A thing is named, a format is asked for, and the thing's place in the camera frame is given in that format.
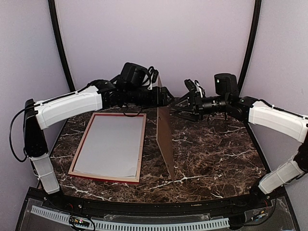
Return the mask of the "brown cardboard backing board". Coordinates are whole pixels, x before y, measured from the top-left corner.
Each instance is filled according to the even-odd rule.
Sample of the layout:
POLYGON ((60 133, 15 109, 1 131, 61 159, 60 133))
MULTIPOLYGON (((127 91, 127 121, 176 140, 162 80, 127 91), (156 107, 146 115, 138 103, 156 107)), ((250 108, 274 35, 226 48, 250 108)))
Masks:
POLYGON ((156 141, 164 159, 169 176, 175 180, 172 133, 170 127, 170 113, 167 106, 157 109, 156 141))

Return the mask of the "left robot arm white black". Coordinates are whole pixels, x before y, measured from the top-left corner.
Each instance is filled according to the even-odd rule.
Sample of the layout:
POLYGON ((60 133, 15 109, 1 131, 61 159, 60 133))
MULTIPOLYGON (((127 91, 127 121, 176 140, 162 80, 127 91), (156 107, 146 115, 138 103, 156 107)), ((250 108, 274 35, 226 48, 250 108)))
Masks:
POLYGON ((49 202, 58 210, 68 206, 68 199, 60 191, 44 129, 70 117, 86 112, 106 110, 114 106, 122 107, 133 104, 141 109, 168 106, 174 96, 167 87, 134 85, 115 77, 112 80, 98 79, 84 88, 49 100, 34 102, 29 99, 24 109, 17 115, 24 114, 24 162, 30 159, 45 193, 50 194, 49 202))

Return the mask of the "left black enclosure post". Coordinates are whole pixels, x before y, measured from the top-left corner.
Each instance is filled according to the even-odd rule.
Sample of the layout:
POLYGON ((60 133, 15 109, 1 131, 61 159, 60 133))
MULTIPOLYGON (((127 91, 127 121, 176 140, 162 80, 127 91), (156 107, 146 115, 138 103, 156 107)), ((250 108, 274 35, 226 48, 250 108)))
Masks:
POLYGON ((48 5, 49 5, 49 12, 50 12, 50 17, 51 17, 51 24, 53 28, 54 38, 55 38, 58 54, 60 57, 61 65, 63 68, 64 76, 65 76, 67 85, 69 87, 69 90, 73 92, 76 90, 76 88, 73 83, 73 79, 70 73, 68 61, 67 61, 65 50, 64 50, 63 40, 61 36, 61 31, 60 31, 60 24, 59 24, 57 10, 56 10, 56 1, 48 0, 48 5))

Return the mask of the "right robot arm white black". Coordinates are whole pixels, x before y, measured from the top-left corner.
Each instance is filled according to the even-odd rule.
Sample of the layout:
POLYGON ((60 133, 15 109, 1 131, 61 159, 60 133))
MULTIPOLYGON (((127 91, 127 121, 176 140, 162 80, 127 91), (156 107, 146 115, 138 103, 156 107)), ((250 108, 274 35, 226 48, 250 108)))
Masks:
POLYGON ((261 125, 297 140, 301 145, 297 154, 274 171, 261 177, 250 189, 245 204, 257 208, 264 196, 275 189, 299 179, 308 172, 308 117, 270 105, 263 99, 240 98, 230 92, 221 96, 205 97, 189 92, 171 105, 176 115, 198 121, 204 115, 225 113, 239 121, 261 125))

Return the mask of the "black enclosure post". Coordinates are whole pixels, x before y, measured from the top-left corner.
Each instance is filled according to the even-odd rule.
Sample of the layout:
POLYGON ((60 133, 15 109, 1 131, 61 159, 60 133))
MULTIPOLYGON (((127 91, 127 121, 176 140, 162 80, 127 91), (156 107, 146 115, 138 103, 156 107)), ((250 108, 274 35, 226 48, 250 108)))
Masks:
POLYGON ((255 0, 249 38, 247 42, 246 52, 244 55, 243 65, 242 65, 241 72, 239 75, 239 80, 238 80, 238 89, 240 93, 243 90, 244 81, 245 81, 245 78, 248 72, 249 64, 250 64, 252 53, 253 53, 253 48, 254 48, 255 39, 257 35, 259 17, 260 17, 260 12, 261 12, 261 6, 262 6, 262 0, 255 0))
POLYGON ((76 90, 76 88, 73 83, 73 79, 70 73, 68 61, 67 61, 65 50, 64 50, 63 40, 61 36, 61 31, 60 31, 60 24, 59 24, 57 10, 56 10, 56 1, 48 0, 48 5, 49 5, 49 12, 50 12, 50 17, 51 17, 51 24, 53 28, 54 38, 55 38, 58 54, 60 57, 61 65, 63 68, 64 76, 65 76, 67 85, 69 87, 69 90, 73 92, 76 90))

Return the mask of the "right black enclosure post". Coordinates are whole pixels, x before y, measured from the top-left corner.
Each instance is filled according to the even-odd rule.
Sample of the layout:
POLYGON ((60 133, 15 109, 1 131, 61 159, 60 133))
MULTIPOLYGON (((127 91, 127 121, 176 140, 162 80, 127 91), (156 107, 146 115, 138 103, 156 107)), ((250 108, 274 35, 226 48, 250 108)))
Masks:
POLYGON ((239 80, 238 80, 238 89, 240 93, 243 90, 244 81, 245 81, 245 78, 248 72, 249 64, 250 64, 252 53, 253 53, 253 48, 254 48, 255 39, 257 35, 259 17, 260 17, 260 12, 261 12, 261 6, 262 6, 262 0, 255 0, 249 38, 247 42, 246 52, 244 55, 243 65, 242 65, 241 72, 239 75, 239 80))

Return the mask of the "small green circuit board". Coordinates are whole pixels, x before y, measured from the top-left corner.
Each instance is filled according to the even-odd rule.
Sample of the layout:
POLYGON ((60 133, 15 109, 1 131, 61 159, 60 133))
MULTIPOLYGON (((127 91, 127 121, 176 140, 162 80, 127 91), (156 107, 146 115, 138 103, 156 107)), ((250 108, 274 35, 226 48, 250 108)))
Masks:
POLYGON ((80 226, 80 227, 88 227, 90 223, 82 218, 70 216, 69 218, 69 224, 74 226, 80 226))

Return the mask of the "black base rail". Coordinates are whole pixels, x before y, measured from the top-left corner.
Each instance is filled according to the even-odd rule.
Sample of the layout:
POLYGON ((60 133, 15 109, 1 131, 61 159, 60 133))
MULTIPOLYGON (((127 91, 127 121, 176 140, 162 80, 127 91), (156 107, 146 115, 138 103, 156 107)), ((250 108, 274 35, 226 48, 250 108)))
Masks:
POLYGON ((246 211, 265 208, 270 212, 278 197, 282 196, 282 190, 278 194, 272 194, 270 199, 261 200, 254 207, 246 204, 250 196, 242 195, 227 199, 206 200, 186 203, 121 203, 102 200, 74 197, 60 193, 59 195, 47 195, 43 190, 29 187, 26 198, 39 200, 43 205, 51 208, 68 209, 83 215, 103 217, 110 215, 136 215, 136 216, 185 216, 209 214, 211 217, 242 216, 246 211))

